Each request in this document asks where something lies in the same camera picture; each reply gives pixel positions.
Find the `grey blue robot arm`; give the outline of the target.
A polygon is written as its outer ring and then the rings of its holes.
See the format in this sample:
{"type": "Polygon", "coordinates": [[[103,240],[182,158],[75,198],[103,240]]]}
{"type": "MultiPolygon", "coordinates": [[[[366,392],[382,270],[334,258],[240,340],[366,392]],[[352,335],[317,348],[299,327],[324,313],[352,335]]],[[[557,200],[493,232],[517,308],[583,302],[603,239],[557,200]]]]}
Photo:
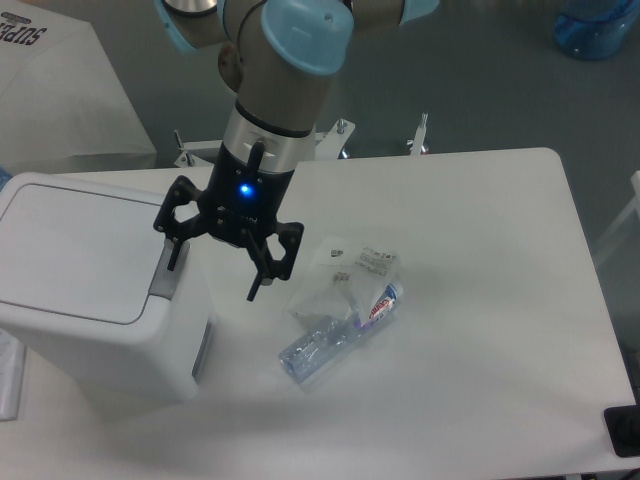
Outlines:
{"type": "Polygon", "coordinates": [[[154,221],[170,267],[209,235],[246,250],[255,286],[291,276],[301,223],[277,218],[299,162],[315,153],[315,125],[352,36],[431,14],[433,1],[160,1],[179,46],[219,45],[234,108],[205,188],[178,177],[154,221]]]}

